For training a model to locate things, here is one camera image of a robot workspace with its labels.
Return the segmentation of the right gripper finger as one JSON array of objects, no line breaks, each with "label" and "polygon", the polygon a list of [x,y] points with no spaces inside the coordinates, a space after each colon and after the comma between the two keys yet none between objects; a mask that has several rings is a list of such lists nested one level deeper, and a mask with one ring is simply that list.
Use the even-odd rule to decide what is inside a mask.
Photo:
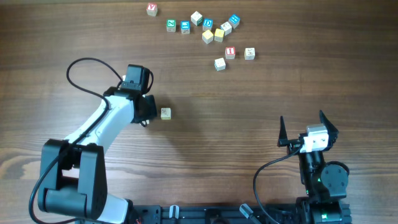
[{"label": "right gripper finger", "polygon": [[319,111],[320,121],[326,127],[329,134],[338,134],[337,128],[329,121],[322,110]]},{"label": "right gripper finger", "polygon": [[284,117],[280,117],[280,131],[279,131],[279,142],[287,142],[288,137],[287,137],[287,131],[285,128],[285,122],[284,122]]}]

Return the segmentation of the plain wooden picture block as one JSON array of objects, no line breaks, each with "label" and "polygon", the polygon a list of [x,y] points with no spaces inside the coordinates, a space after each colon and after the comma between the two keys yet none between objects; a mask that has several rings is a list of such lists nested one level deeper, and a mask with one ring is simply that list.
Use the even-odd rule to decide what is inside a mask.
[{"label": "plain wooden picture block", "polygon": [[172,110],[170,108],[161,108],[160,117],[161,119],[172,119]]}]

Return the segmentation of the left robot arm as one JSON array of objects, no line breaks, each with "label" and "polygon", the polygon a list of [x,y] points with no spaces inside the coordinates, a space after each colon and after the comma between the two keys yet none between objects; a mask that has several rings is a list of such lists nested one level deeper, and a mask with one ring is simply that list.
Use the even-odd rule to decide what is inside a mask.
[{"label": "left robot arm", "polygon": [[108,193],[104,155],[128,124],[146,126],[157,116],[148,92],[153,73],[128,65],[125,78],[102,95],[99,108],[64,140],[49,139],[42,148],[40,177],[31,200],[39,210],[77,223],[140,223],[130,200]]}]

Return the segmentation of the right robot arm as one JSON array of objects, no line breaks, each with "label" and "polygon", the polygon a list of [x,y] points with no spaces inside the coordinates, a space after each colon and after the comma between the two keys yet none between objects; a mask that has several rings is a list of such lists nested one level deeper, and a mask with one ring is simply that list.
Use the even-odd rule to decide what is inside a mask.
[{"label": "right robot arm", "polygon": [[326,162],[329,151],[338,138],[338,129],[319,112],[320,123],[309,125],[297,139],[289,139],[284,119],[280,118],[277,145],[286,147],[289,156],[298,156],[300,178],[307,191],[295,207],[300,223],[351,223],[351,211],[342,199],[347,197],[349,168],[342,162]]}]

